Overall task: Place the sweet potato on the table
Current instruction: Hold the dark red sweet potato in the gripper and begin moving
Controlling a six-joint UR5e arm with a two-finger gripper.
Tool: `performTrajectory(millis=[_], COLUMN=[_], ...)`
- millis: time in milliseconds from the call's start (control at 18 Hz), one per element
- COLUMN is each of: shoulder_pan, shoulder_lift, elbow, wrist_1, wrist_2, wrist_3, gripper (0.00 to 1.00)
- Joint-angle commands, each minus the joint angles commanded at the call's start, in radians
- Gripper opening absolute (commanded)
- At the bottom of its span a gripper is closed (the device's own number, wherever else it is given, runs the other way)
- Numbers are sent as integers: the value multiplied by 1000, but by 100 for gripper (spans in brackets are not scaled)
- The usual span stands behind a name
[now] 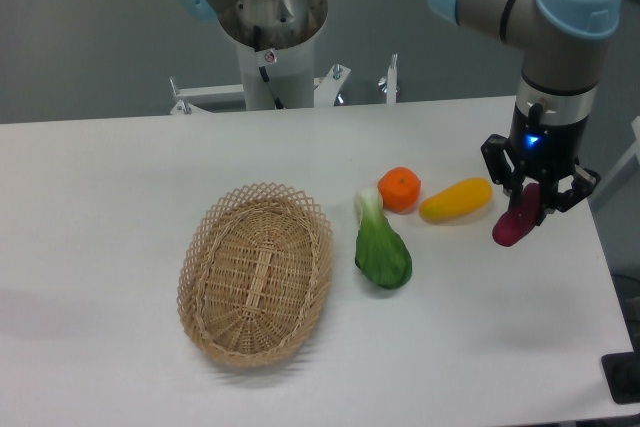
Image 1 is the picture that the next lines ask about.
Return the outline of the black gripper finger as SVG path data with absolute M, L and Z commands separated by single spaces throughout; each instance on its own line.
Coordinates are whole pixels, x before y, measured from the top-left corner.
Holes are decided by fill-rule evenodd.
M 574 165 L 570 187 L 560 192 L 559 180 L 550 168 L 543 168 L 538 179 L 539 208 L 536 214 L 536 225 L 540 226 L 548 214 L 567 212 L 582 200 L 588 198 L 596 189 L 601 176 L 591 169 Z
M 492 134 L 481 146 L 481 153 L 491 181 L 503 188 L 509 198 L 508 209 L 516 209 L 522 202 L 524 172 L 519 165 L 511 167 L 507 147 L 508 139 Z

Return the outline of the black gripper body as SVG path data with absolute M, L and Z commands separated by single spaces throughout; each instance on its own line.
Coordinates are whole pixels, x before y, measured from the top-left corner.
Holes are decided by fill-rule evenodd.
M 527 177 L 541 182 L 546 172 L 550 184 L 558 183 L 575 172 L 587 120 L 565 125 L 540 122 L 530 127 L 528 117 L 515 106 L 507 153 L 515 167 L 525 163 Z

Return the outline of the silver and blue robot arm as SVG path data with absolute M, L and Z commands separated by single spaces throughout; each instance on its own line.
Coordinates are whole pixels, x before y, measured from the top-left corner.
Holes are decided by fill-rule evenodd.
M 250 110 L 318 103 L 313 43 L 326 0 L 179 0 L 236 44 Z M 482 146 L 511 209 L 537 221 L 587 198 L 599 182 L 578 151 L 622 0 L 427 0 L 434 13 L 524 54 L 510 134 Z

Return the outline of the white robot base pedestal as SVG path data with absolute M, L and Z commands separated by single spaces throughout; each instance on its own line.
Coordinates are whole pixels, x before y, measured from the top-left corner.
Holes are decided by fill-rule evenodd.
M 315 42 L 327 14 L 327 0 L 239 0 L 219 16 L 248 111 L 314 105 Z

